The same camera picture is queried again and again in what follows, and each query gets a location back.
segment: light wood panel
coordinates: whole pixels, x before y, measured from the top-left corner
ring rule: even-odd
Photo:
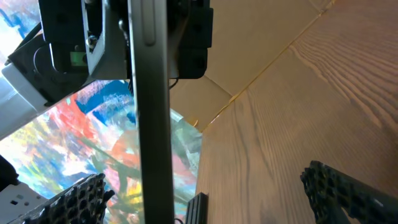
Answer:
[[[322,161],[398,196],[397,146],[289,50],[203,133],[208,223],[314,223],[299,179]]]
[[[292,46],[296,56],[398,137],[398,2],[337,1]]]
[[[181,79],[170,90],[170,107],[202,131],[228,104],[231,95],[207,77],[197,80]]]
[[[208,223],[314,223],[311,160],[398,198],[397,8],[336,2],[205,129]]]

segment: wood grain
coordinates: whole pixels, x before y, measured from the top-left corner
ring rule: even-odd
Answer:
[[[398,2],[337,1],[290,46],[296,56],[398,139]]]
[[[203,132],[208,223],[315,223],[299,179],[322,161],[398,197],[398,148],[293,50]]]

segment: abstract painting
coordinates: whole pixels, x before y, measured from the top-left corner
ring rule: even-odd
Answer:
[[[134,101],[125,81],[97,81],[0,142],[0,154],[19,180],[51,198],[80,179],[102,172],[108,223],[139,223],[143,216]],[[176,217],[183,219],[195,195],[201,134],[172,114],[172,161]]]

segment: black plastic part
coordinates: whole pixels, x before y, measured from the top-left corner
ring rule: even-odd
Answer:
[[[177,22],[180,19],[178,13],[178,5],[181,4],[182,0],[167,0],[167,28],[169,31],[175,30]]]
[[[206,224],[207,223],[208,196],[199,193],[188,202],[185,224]]]
[[[15,168],[0,155],[0,192],[8,185],[18,185],[18,174]]]
[[[51,106],[79,90],[88,77],[80,73],[60,73],[53,69],[48,43],[39,34],[9,56],[10,61]]]
[[[39,8],[44,40],[51,43],[54,69],[73,72],[70,52],[85,52],[81,1],[39,0]]]
[[[39,9],[46,42],[84,45],[81,0],[39,0]]]
[[[398,200],[318,161],[300,176],[316,223],[398,223]]]
[[[209,0],[191,1],[187,26],[178,46],[178,77],[201,78],[207,69],[211,47],[213,9]]]
[[[115,194],[105,191],[104,174],[91,174],[10,224],[104,223],[106,203]]]
[[[28,43],[28,41],[32,40],[39,31],[42,29],[42,24],[38,23],[33,29],[26,35],[26,37],[22,40],[22,42],[18,45],[17,49],[22,47],[24,44]]]
[[[110,1],[111,7],[117,4],[113,4],[118,1]],[[86,4],[87,20],[89,35],[99,37],[102,33],[102,2],[101,0],[95,0],[91,4]]]

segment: cardboard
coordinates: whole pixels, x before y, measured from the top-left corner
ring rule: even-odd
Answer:
[[[170,91],[170,107],[202,131],[231,98],[207,77],[179,80]]]
[[[242,92],[331,0],[211,0],[213,45],[199,80],[180,80],[171,107],[205,128],[232,96]]]

